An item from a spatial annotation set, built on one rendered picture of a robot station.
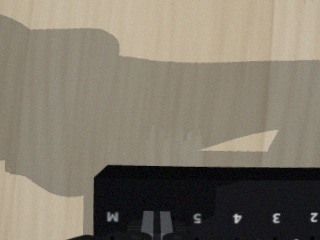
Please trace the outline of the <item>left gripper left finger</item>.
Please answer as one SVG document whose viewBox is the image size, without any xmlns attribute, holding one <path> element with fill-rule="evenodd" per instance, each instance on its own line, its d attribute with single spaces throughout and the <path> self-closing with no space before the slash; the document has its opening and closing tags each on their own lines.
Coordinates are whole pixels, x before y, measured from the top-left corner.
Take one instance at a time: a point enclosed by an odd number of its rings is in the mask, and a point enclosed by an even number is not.
<svg viewBox="0 0 320 240">
<path fill-rule="evenodd" d="M 67 240 L 102 240 L 102 238 L 81 235 Z M 157 240 L 157 211 L 144 211 L 143 221 L 129 222 L 126 233 L 121 235 L 119 240 Z"/>
</svg>

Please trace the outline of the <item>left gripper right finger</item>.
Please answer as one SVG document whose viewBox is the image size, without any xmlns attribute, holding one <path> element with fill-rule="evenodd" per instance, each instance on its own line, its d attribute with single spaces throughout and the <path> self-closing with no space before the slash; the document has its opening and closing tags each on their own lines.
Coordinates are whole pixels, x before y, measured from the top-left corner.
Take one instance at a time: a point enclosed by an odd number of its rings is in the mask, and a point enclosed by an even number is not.
<svg viewBox="0 0 320 240">
<path fill-rule="evenodd" d="M 193 236 L 187 234 L 186 227 L 183 222 L 171 220 L 170 211 L 157 211 L 157 240 L 195 240 L 195 239 Z M 214 240 L 237 240 L 237 239 L 224 237 L 224 238 L 217 238 Z"/>
</svg>

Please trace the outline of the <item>black lighting desk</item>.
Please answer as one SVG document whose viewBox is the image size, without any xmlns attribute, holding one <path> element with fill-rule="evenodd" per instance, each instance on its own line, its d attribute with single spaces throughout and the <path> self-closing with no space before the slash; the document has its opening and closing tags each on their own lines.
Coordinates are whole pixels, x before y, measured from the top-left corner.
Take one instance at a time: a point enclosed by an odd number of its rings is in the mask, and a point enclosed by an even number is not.
<svg viewBox="0 0 320 240">
<path fill-rule="evenodd" d="M 170 211 L 195 240 L 320 240 L 320 168 L 107 165 L 94 177 L 93 236 L 119 240 Z"/>
</svg>

